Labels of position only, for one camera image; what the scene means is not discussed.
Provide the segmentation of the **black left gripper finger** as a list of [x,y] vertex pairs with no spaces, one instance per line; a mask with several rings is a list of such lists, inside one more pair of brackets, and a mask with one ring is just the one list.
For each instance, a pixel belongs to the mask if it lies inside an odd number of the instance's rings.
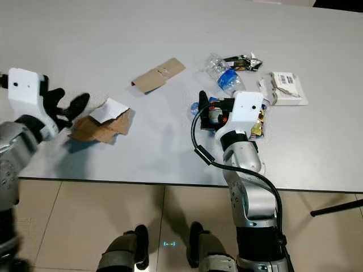
[[86,108],[90,99],[89,93],[81,93],[71,100],[69,106],[66,109],[67,120],[73,121],[76,119]]
[[59,109],[58,104],[65,96],[63,88],[55,88],[45,92],[45,109]]

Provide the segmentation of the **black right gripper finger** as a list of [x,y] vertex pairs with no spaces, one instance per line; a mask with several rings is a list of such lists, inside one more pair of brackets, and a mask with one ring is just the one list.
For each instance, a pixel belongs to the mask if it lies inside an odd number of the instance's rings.
[[210,122],[211,103],[205,91],[198,93],[198,116],[201,122]]

